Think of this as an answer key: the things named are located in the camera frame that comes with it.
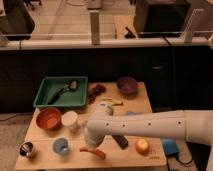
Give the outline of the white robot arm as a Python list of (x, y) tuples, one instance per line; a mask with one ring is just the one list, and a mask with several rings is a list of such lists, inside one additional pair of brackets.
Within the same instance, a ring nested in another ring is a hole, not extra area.
[(89, 147), (101, 145), (106, 135), (169, 138), (211, 147), (206, 171), (213, 171), (213, 110), (176, 110), (115, 116), (106, 102), (95, 106), (84, 127)]

